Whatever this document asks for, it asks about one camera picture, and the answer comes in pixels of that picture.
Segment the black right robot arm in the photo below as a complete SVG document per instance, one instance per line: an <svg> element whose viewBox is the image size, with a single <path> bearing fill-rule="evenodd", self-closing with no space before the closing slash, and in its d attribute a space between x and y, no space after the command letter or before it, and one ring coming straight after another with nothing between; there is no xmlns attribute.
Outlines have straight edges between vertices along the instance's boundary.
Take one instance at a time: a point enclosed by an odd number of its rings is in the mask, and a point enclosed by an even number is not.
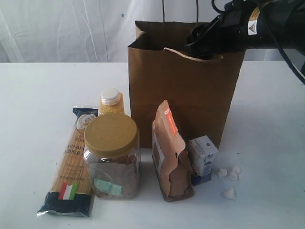
<svg viewBox="0 0 305 229"><path fill-rule="evenodd" d="M188 37L187 52L207 59L214 54L247 49L296 49L305 53L305 2L303 0L232 0Z"/></svg>

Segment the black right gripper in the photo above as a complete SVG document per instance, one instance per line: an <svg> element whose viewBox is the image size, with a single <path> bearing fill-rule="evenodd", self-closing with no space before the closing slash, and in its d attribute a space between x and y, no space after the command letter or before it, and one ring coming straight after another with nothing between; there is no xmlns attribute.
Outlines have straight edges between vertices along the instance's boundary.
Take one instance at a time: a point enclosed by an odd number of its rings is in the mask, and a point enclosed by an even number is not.
<svg viewBox="0 0 305 229"><path fill-rule="evenodd" d="M214 0L211 5L218 15L209 23L197 24L185 46L187 54L194 58L209 59L214 54L243 49L241 39L253 4L249 0L232 0L224 5L223 10Z"/></svg>

